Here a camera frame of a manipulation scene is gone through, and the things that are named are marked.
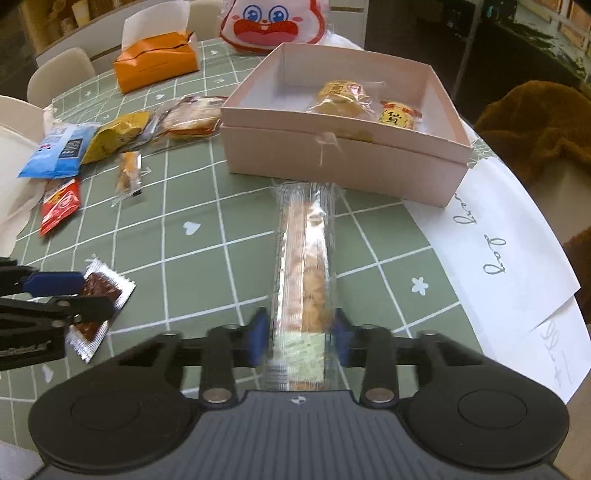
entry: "red snack packet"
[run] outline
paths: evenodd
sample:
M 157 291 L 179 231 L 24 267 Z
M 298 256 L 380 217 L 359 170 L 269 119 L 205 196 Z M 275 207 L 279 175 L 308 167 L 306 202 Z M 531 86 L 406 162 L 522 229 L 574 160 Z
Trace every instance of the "red snack packet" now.
M 41 205 L 41 232 L 45 235 L 80 206 L 80 181 L 77 178 L 47 183 Z

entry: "white grid line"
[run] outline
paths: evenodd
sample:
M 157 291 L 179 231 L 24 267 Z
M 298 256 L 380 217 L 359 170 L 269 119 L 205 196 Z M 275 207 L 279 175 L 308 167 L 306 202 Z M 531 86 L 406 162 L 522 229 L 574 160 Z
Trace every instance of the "white grid line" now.
M 234 197 L 239 197 L 239 196 L 242 196 L 242 195 L 248 195 L 249 193 L 260 192 L 261 190 L 266 190 L 267 188 L 268 188 L 268 187 L 263 187 L 263 188 L 260 188 L 260 189 L 249 190 L 248 192 L 239 192 L 239 193 L 235 193 L 235 194 L 233 194 L 233 195 L 228 195 L 228 196 L 226 196 L 226 197 L 223 197 L 223 198 L 221 198 L 220 200 L 228 200 L 228 199 L 231 199 L 231 198 L 234 198 Z M 208 200 L 207 202 L 199 203 L 199 204 L 197 204 L 197 205 L 192 205 L 192 206 L 189 206 L 189 207 L 183 207 L 183 208 L 181 208 L 181 209 L 174 210 L 174 211 L 172 211 L 172 212 L 167 212 L 167 213 L 165 213 L 165 215 L 164 215 L 164 216 L 174 215 L 174 214 L 176 214 L 176 213 L 185 212 L 185 211 L 187 211 L 187 210 L 191 210 L 191 209 L 193 209 L 193 208 L 198 208 L 198 207 L 202 207 L 202 206 L 205 206 L 205 205 L 211 205 L 211 204 L 214 204 L 214 203 L 216 203 L 216 200 Z M 152 220 L 157 220 L 157 219 L 159 219 L 159 218 L 161 218 L 161 217 L 162 217 L 161 215 L 157 215 L 157 216 L 155 216 L 155 217 L 151 217 L 151 218 L 148 218 L 148 219 L 146 219 L 146 220 L 141 220 L 141 221 L 139 221 L 139 222 L 135 222 L 135 223 L 132 223 L 132 224 L 130 224 L 130 225 L 121 226 L 121 227 L 119 227 L 119 231 L 121 231 L 121 230 L 126 230 L 126 229 L 128 229 L 128 228 L 132 228 L 132 227 L 134 227 L 134 226 L 137 226 L 137 225 L 141 225 L 142 223 L 151 222 Z M 100 235 L 96 235 L 96 236 L 93 236 L 93 237 L 91 237 L 91 238 L 87 238 L 86 240 L 82 240 L 82 242 L 77 242 L 77 243 L 76 243 L 76 244 L 74 244 L 74 245 L 71 245 L 71 246 L 69 246 L 69 247 L 67 247 L 67 248 L 62 248 L 61 250 L 58 250 L 58 251 L 56 251 L 56 252 L 53 252 L 53 253 L 50 253 L 50 254 L 49 254 L 49 255 L 47 255 L 47 256 L 48 256 L 48 257 L 52 257 L 53 255 L 57 255 L 57 254 L 60 254 L 60 253 L 63 253 L 63 252 L 67 252 L 68 250 L 70 250 L 70 249 L 72 249 L 72 248 L 79 247 L 80 245 L 84 245 L 84 244 L 86 244 L 86 243 L 88 243 L 88 242 L 92 242 L 93 240 L 97 240 L 97 239 L 99 239 L 99 238 L 102 238 L 102 237 L 104 237 L 104 236 L 111 235 L 111 234 L 113 234 L 113 232 L 114 232 L 114 230 L 110 230 L 110 231 L 108 231 L 108 232 L 105 232 L 105 233 L 102 233 L 102 234 L 100 234 Z M 41 257 L 41 258 L 37 258 L 36 260 L 34 260 L 34 261 L 31 261 L 31 262 L 27 263 L 27 265 L 31 265 L 31 264 L 33 264 L 33 263 L 35 263 L 35 262 L 38 262 L 39 260 L 42 260 L 42 259 L 43 259 L 43 257 Z
M 10 400 L 10 412 L 12 414 L 12 434 L 14 435 L 14 445 L 18 447 L 17 422 L 14 420 L 14 399 L 12 397 L 12 382 L 10 380 L 10 370 L 7 370 L 8 376 L 8 395 Z
M 119 220 L 121 218 L 121 202 L 117 205 L 117 218 L 115 219 L 115 230 L 113 231 L 113 247 L 111 249 L 111 268 L 115 269 L 115 252 L 117 248 L 117 230 L 119 229 Z M 115 350 L 113 348 L 113 340 L 111 339 L 111 332 L 107 330 L 107 345 L 109 347 L 109 353 L 111 358 L 115 356 Z
M 244 325 L 244 319 L 242 318 L 242 310 L 240 308 L 238 302 L 238 292 L 236 291 L 236 282 L 234 281 L 234 273 L 232 271 L 232 264 L 230 263 L 230 253 L 228 252 L 228 244 L 226 243 L 226 230 L 223 224 L 223 215 L 222 215 L 222 206 L 220 204 L 220 195 L 219 189 L 217 188 L 217 177 L 216 177 L 216 167 L 213 165 L 213 143 L 212 140 L 209 140 L 209 156 L 212 163 L 212 177 L 213 177 L 213 190 L 216 194 L 216 209 L 217 209 L 217 219 L 220 225 L 220 234 L 222 236 L 222 244 L 223 244 L 223 254 L 226 258 L 226 268 L 228 270 L 228 279 L 230 280 L 230 290 L 232 291 L 232 298 L 234 299 L 234 305 L 236 306 L 236 314 L 238 315 L 238 322 L 240 325 Z M 261 388 L 258 382 L 258 379 L 255 380 L 256 387 Z
M 35 370 L 31 365 L 31 377 L 33 378 L 33 393 L 35 394 L 35 400 L 37 399 L 37 379 L 35 378 Z
M 238 307 L 242 307 L 244 305 L 250 305 L 252 303 L 257 303 L 260 301 L 264 301 L 266 300 L 268 297 L 264 296 L 264 297 L 257 297 L 255 299 L 248 299 L 248 300 L 242 300 L 240 302 L 238 302 L 238 304 L 236 303 L 230 303 L 228 305 L 222 305 L 221 307 L 214 307 L 212 309 L 207 309 L 207 310 L 201 310 L 200 312 L 194 312 L 194 313 L 188 313 L 185 315 L 179 315 L 177 317 L 173 317 L 171 319 L 168 320 L 156 320 L 155 322 L 150 322 L 150 323 L 143 323 L 141 325 L 133 325 L 131 327 L 125 327 L 125 328 L 120 328 L 117 330 L 113 330 L 111 331 L 111 333 L 113 335 L 117 335 L 119 333 L 127 333 L 127 332 L 134 332 L 136 330 L 143 330 L 144 328 L 148 328 L 148 327 L 156 327 L 159 325 L 165 325 L 166 322 L 168 323 L 174 323 L 174 322 L 178 322 L 179 320 L 188 320 L 188 319 L 192 319 L 195 317 L 202 317 L 204 315 L 208 315 L 210 313 L 217 313 L 217 312 L 224 312 L 225 310 L 232 310 L 235 309 L 237 306 Z
M 47 260 L 47 254 L 49 253 L 49 248 L 51 247 L 52 240 L 53 240 L 53 238 L 50 238 L 49 241 L 47 242 L 47 248 L 45 249 L 45 255 L 43 256 L 43 259 L 41 260 L 41 266 L 39 267 L 39 270 L 43 270 L 43 266 L 45 265 L 45 260 Z
M 255 233 L 254 235 L 249 235 L 249 236 L 245 236 L 245 237 L 242 237 L 242 238 L 237 238 L 235 240 L 230 240 L 229 242 L 226 242 L 226 245 L 238 244 L 238 243 L 241 243 L 241 242 L 245 242 L 246 240 L 252 240 L 254 238 L 259 238 L 259 237 L 262 237 L 262 236 L 272 235 L 273 233 L 275 233 L 273 230 L 268 231 L 268 232 Z M 180 258 L 190 257 L 192 255 L 196 255 L 196 254 L 200 254 L 200 253 L 203 253 L 203 252 L 207 252 L 209 250 L 215 250 L 216 248 L 221 248 L 221 247 L 223 247 L 223 244 L 216 244 L 216 245 L 210 245 L 209 247 L 203 247 L 203 248 L 200 248 L 198 250 L 192 250 L 192 251 L 187 252 L 187 253 L 184 253 L 184 254 L 173 255 L 172 257 L 165 258 L 164 260 L 158 260 L 156 262 L 148 263 L 148 264 L 145 264 L 145 265 L 140 265 L 139 267 L 135 267 L 135 268 L 131 268 L 129 270 L 125 270 L 125 271 L 121 272 L 121 275 L 128 275 L 130 273 L 134 273 L 134 272 L 137 272 L 139 270 L 143 270 L 145 268 L 153 267 L 155 265 L 160 265 L 163 261 L 164 262 L 170 262 L 172 260 L 178 260 Z
M 16 402 L 26 402 L 26 403 L 34 403 L 35 400 L 33 400 L 32 398 L 12 398 L 12 397 L 0 397 L 0 400 L 5 400 L 5 401 L 10 401 L 11 406 L 12 406 L 12 402 L 16 401 Z M 13 433 L 14 433 L 14 440 L 15 442 L 17 441 L 17 430 L 16 430 L 16 425 L 14 422 L 14 409 L 12 409 L 12 429 L 13 429 Z
M 166 329 L 170 330 L 168 323 L 168 288 L 166 283 L 166 253 L 165 253 L 165 236 L 166 231 L 164 221 L 166 219 L 166 177 L 168 175 L 168 150 L 164 152 L 164 186 L 162 188 L 162 218 L 160 220 L 161 237 L 160 237 L 160 268 L 162 273 L 162 295 L 164 301 L 164 319 L 166 320 Z
M 95 166 L 95 171 L 93 172 L 92 177 L 90 177 L 90 184 L 88 185 L 88 191 L 86 192 L 85 203 L 88 203 L 88 198 L 90 198 L 90 191 L 92 190 L 92 183 L 95 179 L 96 169 L 97 166 Z M 78 231 L 76 232 L 76 240 L 73 245 L 74 250 L 72 252 L 72 265 L 70 267 L 71 270 L 74 270 L 74 263 L 76 261 L 76 251 L 78 250 L 78 246 L 80 245 L 80 232 L 82 231 L 82 224 L 84 223 L 85 213 L 86 211 L 82 210 L 82 215 L 80 216 L 80 224 L 78 225 Z
M 381 210 L 382 208 L 394 207 L 396 205 L 402 205 L 402 202 L 385 203 L 384 205 L 378 205 L 375 207 L 362 208 L 361 210 L 354 210 L 353 213 L 371 212 L 373 210 Z M 335 215 L 335 217 L 339 218 L 339 217 L 346 217 L 349 215 L 351 215 L 350 212 L 344 212 L 344 213 L 338 213 L 337 215 Z
M 234 68 L 234 62 L 232 61 L 230 56 L 228 56 L 228 60 L 230 61 L 230 65 L 232 66 L 232 71 L 234 72 L 234 78 L 236 79 L 236 84 L 240 85 L 240 80 L 238 79 L 238 74 L 236 73 L 236 69 Z
M 401 258 L 410 257 L 411 255 L 414 255 L 414 254 L 417 254 L 417 253 L 420 253 L 420 252 L 424 252 L 426 250 L 432 250 L 432 249 L 433 249 L 433 247 L 431 245 L 429 245 L 428 247 L 417 248 L 416 250 L 412 250 L 412 251 L 406 252 L 404 254 L 396 255 L 395 257 L 390 257 L 390 258 L 387 258 L 385 260 L 380 260 L 380 261 L 378 261 L 376 263 L 372 263 L 372 264 L 369 264 L 369 265 L 364 265 L 363 267 L 358 267 L 358 268 L 354 268 L 353 270 L 349 270 L 349 271 L 346 271 L 346 272 L 339 273 L 336 276 L 336 278 L 346 277 L 346 276 L 351 275 L 353 273 L 362 272 L 363 270 L 368 270 L 370 268 L 377 267 L 379 265 L 384 265 L 386 263 L 390 263 L 390 262 L 393 262 L 395 260 L 400 260 Z
M 439 315 L 441 313 L 451 310 L 452 308 L 457 307 L 458 305 L 461 305 L 461 303 L 459 301 L 455 301 L 454 303 L 452 303 L 451 305 L 448 305 L 447 307 L 443 307 L 442 309 L 440 309 L 436 312 L 433 312 L 427 316 L 424 316 L 422 319 L 415 320 L 414 322 L 411 322 L 407 325 L 404 325 L 404 326 L 401 326 L 399 328 L 392 330 L 392 333 L 405 332 L 407 329 L 409 329 L 411 327 L 416 327 L 417 325 L 420 325 L 421 323 L 426 322 L 427 320 L 430 320 L 433 317 L 436 317 L 437 315 Z
M 222 164 L 222 163 L 226 163 L 226 160 L 220 160 L 220 161 L 214 162 L 213 164 L 214 164 L 214 165 L 219 165 L 219 164 Z M 195 172 L 202 171 L 202 170 L 207 170 L 208 168 L 211 168 L 211 167 L 212 167 L 211 165 L 206 165 L 206 166 L 204 166 L 204 167 L 196 168 L 195 170 L 189 170 L 189 171 L 186 171 L 186 172 L 183 172 L 183 173 L 179 173 L 179 174 L 177 174 L 177 175 L 173 175 L 172 177 L 169 177 L 169 178 L 167 178 L 167 180 L 176 179 L 176 178 L 183 177 L 183 176 L 185 176 L 185 175 L 189 175 L 189 174 L 191 174 L 191 173 L 195 173 Z M 104 172 L 106 172 L 106 171 L 111 171 L 111 170 L 114 170 L 114 169 L 116 169 L 116 168 L 118 168 L 118 167 L 113 167 L 113 168 L 109 168 L 108 170 L 103 170 L 103 171 L 100 171 L 100 172 L 98 172 L 98 173 L 96 173 L 96 174 L 94 174 L 94 175 L 90 176 L 90 177 L 89 177 L 89 179 L 92 179 L 93 177 L 97 177 L 97 176 L 99 176 L 100 174 L 102 174 L 102 173 L 104 173 Z M 147 184 L 143 185 L 143 186 L 142 186 L 142 188 L 151 187 L 152 185 L 158 185 L 158 184 L 160 184 L 160 183 L 164 183 L 164 179 L 162 179 L 162 180 L 156 180 L 156 181 L 154 181 L 154 182 L 152 182 L 152 183 L 147 183 Z M 261 192 L 262 190 L 266 190 L 266 189 L 269 189 L 269 187 L 262 187 L 262 188 L 259 188 L 259 189 L 248 190 L 247 192 L 239 192 L 239 193 L 235 193 L 235 194 L 233 194 L 233 195 L 228 195 L 228 196 L 226 196 L 226 197 L 222 197 L 222 198 L 220 198 L 220 200 L 228 200 L 228 199 L 230 199 L 230 198 L 234 198 L 234 197 L 237 197 L 237 196 L 240 196 L 240 195 L 247 195 L 247 194 L 249 194 L 249 193 L 256 193 L 256 192 Z M 103 203 L 110 202 L 110 201 L 112 201 L 112 199 L 113 199 L 113 197 L 109 197 L 109 198 L 107 198 L 107 199 L 105 199 L 105 200 L 100 200 L 100 201 L 98 201 L 98 202 L 96 202 L 96 203 L 93 203 L 93 204 L 91 204 L 91 205 L 86 205 L 86 206 L 83 206 L 83 207 L 81 207 L 81 208 L 80 208 L 80 210 L 86 210 L 86 209 L 89 209 L 89 208 L 92 208 L 92 207 L 96 207 L 96 206 L 98 206 L 98 205 L 101 205 L 101 204 L 103 204 Z M 190 209 L 192 209 L 192 208 L 198 208 L 198 207 L 202 207 L 202 206 L 209 205 L 209 204 L 212 204 L 212 203 L 215 203 L 215 202 L 216 202 L 215 200 L 209 200 L 209 201 L 207 201 L 207 202 L 198 203 L 197 205 L 192 205 L 192 206 L 189 206 L 189 207 L 183 207 L 183 208 L 181 208 L 181 209 L 178 209 L 178 210 L 174 210 L 174 211 L 172 211 L 172 212 L 165 213 L 165 215 L 174 215 L 174 214 L 176 214 L 176 213 L 181 213 L 181 212 L 184 212 L 184 211 L 186 211 L 186 210 L 190 210 Z M 338 215 L 336 215 L 336 216 L 337 216 L 338 218 L 340 218 L 340 217 L 344 217 L 344 216 L 350 216 L 352 213 L 363 213 L 363 212 L 369 212 L 369 211 L 372 211 L 372 210 L 380 210 L 380 209 L 382 209 L 382 208 L 387 208 L 387 207 L 396 206 L 396 205 L 401 205 L 401 204 L 402 204 L 401 202 L 387 203 L 387 204 L 385 204 L 385 205 L 379 205 L 379 206 L 370 207 L 370 208 L 363 208 L 363 209 L 360 209 L 360 210 L 353 210 L 353 212 L 343 212 L 343 213 L 339 213 L 339 214 L 338 214 Z M 132 227 L 132 226 L 137 226 L 137 225 L 140 225 L 140 224 L 142 224 L 142 223 L 149 222 L 149 221 L 151 221 L 151 220 L 157 220 L 157 219 L 159 219 L 160 217 L 161 217 L 161 216 L 160 216 L 160 215 L 158 215 L 158 216 L 155 216 L 155 217 L 152 217 L 152 218 L 146 219 L 146 220 L 141 220 L 141 221 L 139 221 L 139 222 L 135 222 L 135 223 L 132 223 L 132 224 L 130 224 L 130 225 L 124 226 L 124 227 L 122 227 L 120 230 L 123 230 L 123 229 L 125 229 L 125 228 L 130 228 L 130 227 Z M 30 237 L 31 235 L 33 235 L 33 234 L 37 233 L 39 230 L 40 230 L 40 229 L 33 230 L 32 232 L 30 232 L 30 233 L 27 233 L 26 235 L 23 235 L 22 237 L 19 237 L 19 238 L 17 238 L 17 242 L 18 242 L 18 241 L 20 241 L 20 240 L 23 240 L 23 239 L 25 239 L 25 238 L 28 238 L 28 237 Z M 89 238 L 88 240 L 85 240 L 84 242 L 89 242 L 89 241 L 91 241 L 91 240 L 94 240 L 94 239 L 96 239 L 96 238 L 99 238 L 100 236 L 103 236 L 103 235 L 99 235 L 99 236 L 97 236 L 97 237 Z M 67 251 L 67 250 L 69 250 L 70 248 L 72 248 L 72 247 L 67 247 L 67 248 L 64 248 L 64 249 L 60 250 L 59 252 L 54 252 L 53 254 L 50 254 L 50 255 L 55 255 L 56 253 L 62 253 L 62 252 L 64 252 L 64 251 Z M 362 269 L 369 268 L 369 267 L 371 267 L 371 266 L 374 266 L 374 265 L 375 265 L 375 264 L 369 265 L 369 266 L 367 266 L 367 267 L 362 267 Z
M 379 263 L 378 256 L 375 254 L 375 251 L 372 248 L 371 244 L 369 243 L 369 240 L 368 240 L 367 236 L 365 235 L 365 232 L 361 228 L 361 225 L 359 224 L 357 217 L 355 216 L 355 214 L 353 213 L 353 210 L 349 206 L 349 202 L 347 202 L 347 200 L 345 199 L 345 196 L 342 193 L 341 193 L 341 198 L 343 200 L 343 203 L 345 204 L 345 207 L 347 207 L 347 210 L 351 214 L 351 218 L 353 219 L 353 222 L 357 226 L 357 230 L 359 230 L 359 233 L 361 234 L 361 237 L 363 238 L 365 245 L 367 245 L 367 247 L 369 249 L 369 253 L 374 258 L 376 266 L 378 267 L 378 270 L 379 270 L 379 274 L 382 276 L 382 280 L 384 281 L 384 285 L 386 286 L 386 290 L 388 291 L 388 294 L 390 295 L 390 299 L 392 300 L 392 303 L 394 303 L 394 307 L 396 308 L 396 311 L 398 312 L 398 315 L 400 316 L 400 320 L 402 320 L 402 324 L 405 326 L 405 330 L 406 330 L 408 337 L 412 338 L 413 336 L 411 335 L 410 330 L 408 329 L 406 320 L 404 319 L 404 314 L 402 313 L 402 310 L 400 309 L 400 305 L 398 304 L 398 301 L 396 300 L 396 297 L 394 296 L 394 292 L 392 291 L 392 288 L 390 288 L 390 284 L 388 283 L 388 280 L 386 279 L 386 275 L 384 274 L 384 270 L 382 269 L 382 265 Z
M 90 177 L 90 183 L 88 185 L 88 191 L 86 192 L 85 204 L 88 203 L 88 198 L 90 198 L 90 191 L 92 190 L 92 183 L 95 179 L 96 170 L 98 166 L 95 165 L 95 170 Z M 78 231 L 76 232 L 76 240 L 74 241 L 73 250 L 72 250 L 72 263 L 70 264 L 70 270 L 74 270 L 74 263 L 76 262 L 76 251 L 78 250 L 78 246 L 80 245 L 80 232 L 82 231 L 82 224 L 84 223 L 84 215 L 85 211 L 82 210 L 82 215 L 80 215 L 80 224 L 78 225 Z M 72 372 L 70 370 L 70 361 L 68 360 L 68 356 L 64 355 L 64 363 L 66 364 L 66 378 L 70 378 Z

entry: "white paper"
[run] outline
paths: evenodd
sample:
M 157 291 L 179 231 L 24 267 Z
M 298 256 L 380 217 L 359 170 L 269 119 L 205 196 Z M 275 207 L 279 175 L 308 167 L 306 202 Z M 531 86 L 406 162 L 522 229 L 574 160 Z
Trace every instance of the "white paper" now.
M 548 387 L 567 403 L 591 368 L 591 340 L 574 297 L 497 361 Z
M 544 217 L 498 158 L 480 160 L 447 208 L 405 205 L 492 358 L 513 348 L 579 289 Z
M 0 441 L 1 480 L 31 478 L 42 466 L 43 462 L 37 452 Z
M 0 257 L 9 257 L 31 210 L 43 196 L 46 181 L 17 178 L 38 148 L 36 143 L 0 124 L 0 148 Z
M 144 38 L 185 32 L 190 12 L 191 2 L 188 0 L 173 0 L 140 10 L 125 20 L 121 49 L 126 50 Z

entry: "brown sauce packet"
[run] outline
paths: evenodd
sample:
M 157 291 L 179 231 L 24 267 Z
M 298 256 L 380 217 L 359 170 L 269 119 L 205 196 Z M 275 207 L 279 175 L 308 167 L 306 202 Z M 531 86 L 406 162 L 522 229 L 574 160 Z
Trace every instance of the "brown sauce packet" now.
M 129 300 L 135 283 L 109 268 L 98 258 L 94 258 L 90 262 L 86 269 L 85 279 L 82 295 L 106 295 L 115 306 L 115 315 L 111 320 L 70 326 L 68 341 L 82 360 L 88 363 L 99 349 L 118 313 Z

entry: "shelf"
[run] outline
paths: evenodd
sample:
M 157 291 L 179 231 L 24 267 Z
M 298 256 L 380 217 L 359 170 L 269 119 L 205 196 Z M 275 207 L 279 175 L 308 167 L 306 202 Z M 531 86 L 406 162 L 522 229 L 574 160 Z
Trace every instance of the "shelf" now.
M 135 0 L 122 5 L 119 8 L 114 8 L 103 15 L 100 15 L 96 18 L 93 18 L 89 23 L 82 27 L 77 27 L 71 32 L 68 32 L 65 35 L 62 35 L 58 40 L 49 42 L 48 32 L 47 32 L 47 15 L 48 12 L 51 10 L 51 5 L 53 4 L 54 0 L 24 0 L 21 3 L 21 18 L 23 27 L 27 32 L 27 35 L 33 45 L 33 50 L 35 57 L 45 53 L 50 48 L 57 45 L 59 42 L 65 40 L 72 35 L 75 35 L 81 30 L 84 30 L 88 26 L 97 23 L 98 21 L 112 15 L 115 12 L 125 10 L 126 8 L 132 7 L 137 5 L 144 0 Z

